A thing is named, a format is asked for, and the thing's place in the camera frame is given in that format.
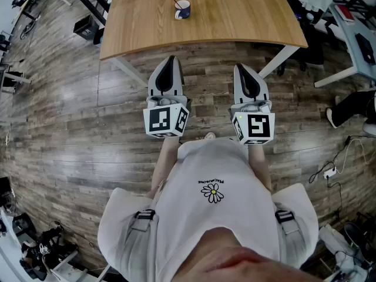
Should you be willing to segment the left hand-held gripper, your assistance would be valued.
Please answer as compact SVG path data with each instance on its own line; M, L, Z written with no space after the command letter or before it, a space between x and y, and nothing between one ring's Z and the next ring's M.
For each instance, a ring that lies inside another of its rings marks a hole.
M183 85L181 63L172 55L153 71L148 90L150 95L182 95ZM143 110L143 116L147 135L159 139L183 136L190 113L186 96L149 96L146 101L147 108Z

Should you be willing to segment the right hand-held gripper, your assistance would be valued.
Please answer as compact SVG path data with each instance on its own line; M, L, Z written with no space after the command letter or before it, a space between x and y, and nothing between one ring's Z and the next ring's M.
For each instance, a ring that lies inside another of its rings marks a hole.
M268 87L251 67L234 67L234 99L231 122L241 145L263 145L274 139L276 115L271 112Z

